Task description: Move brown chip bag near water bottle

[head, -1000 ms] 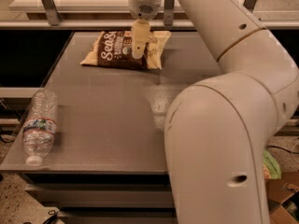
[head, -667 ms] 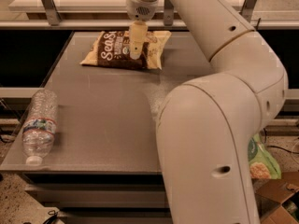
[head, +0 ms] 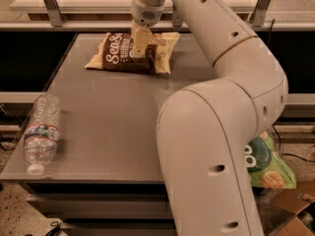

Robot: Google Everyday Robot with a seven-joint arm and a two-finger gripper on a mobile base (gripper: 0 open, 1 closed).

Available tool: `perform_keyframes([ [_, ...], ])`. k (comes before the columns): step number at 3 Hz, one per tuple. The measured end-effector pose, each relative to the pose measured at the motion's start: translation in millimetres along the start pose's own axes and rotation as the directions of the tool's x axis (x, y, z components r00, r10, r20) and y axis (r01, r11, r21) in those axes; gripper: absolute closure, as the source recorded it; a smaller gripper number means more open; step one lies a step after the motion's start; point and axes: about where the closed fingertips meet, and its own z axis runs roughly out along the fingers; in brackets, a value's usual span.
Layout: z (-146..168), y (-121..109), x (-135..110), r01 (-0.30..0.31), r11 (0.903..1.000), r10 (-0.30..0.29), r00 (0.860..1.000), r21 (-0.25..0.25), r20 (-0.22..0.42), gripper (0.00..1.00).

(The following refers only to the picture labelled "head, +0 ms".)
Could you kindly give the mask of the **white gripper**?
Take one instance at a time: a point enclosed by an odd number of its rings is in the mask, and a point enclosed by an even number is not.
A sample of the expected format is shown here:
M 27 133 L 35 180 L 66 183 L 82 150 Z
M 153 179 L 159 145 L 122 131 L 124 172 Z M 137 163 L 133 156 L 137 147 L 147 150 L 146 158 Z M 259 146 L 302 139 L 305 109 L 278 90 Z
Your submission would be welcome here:
M 133 56 L 142 58 L 150 42 L 152 33 L 148 29 L 156 25 L 164 10 L 165 0 L 132 0 L 131 37 L 133 38 Z

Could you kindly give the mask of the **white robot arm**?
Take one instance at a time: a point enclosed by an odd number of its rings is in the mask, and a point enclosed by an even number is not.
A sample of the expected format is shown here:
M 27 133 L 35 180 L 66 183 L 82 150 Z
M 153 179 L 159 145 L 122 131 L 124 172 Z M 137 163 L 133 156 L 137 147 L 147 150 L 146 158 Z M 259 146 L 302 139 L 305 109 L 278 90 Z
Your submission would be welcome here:
M 282 114 L 278 60 L 222 0 L 171 0 L 214 69 L 161 107 L 157 152 L 178 236 L 264 236 L 244 149 Z M 133 0 L 134 50 L 165 0 Z

